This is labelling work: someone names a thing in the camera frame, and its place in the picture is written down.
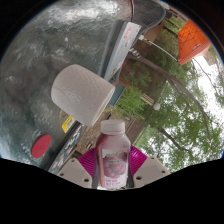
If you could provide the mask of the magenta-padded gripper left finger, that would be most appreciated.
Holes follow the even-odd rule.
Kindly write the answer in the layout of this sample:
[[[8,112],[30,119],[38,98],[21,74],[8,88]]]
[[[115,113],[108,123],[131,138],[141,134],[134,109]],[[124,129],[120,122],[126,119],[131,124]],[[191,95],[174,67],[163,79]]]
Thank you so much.
[[[88,150],[79,159],[69,159],[58,176],[84,188],[97,188],[99,174],[96,148]]]

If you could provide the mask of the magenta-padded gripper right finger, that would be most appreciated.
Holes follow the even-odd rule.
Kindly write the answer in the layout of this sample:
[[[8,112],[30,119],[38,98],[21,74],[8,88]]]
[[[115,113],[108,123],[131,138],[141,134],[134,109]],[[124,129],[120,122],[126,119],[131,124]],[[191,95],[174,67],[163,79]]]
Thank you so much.
[[[128,185],[130,188],[140,188],[159,180],[170,172],[154,156],[146,156],[134,146],[130,149]]]

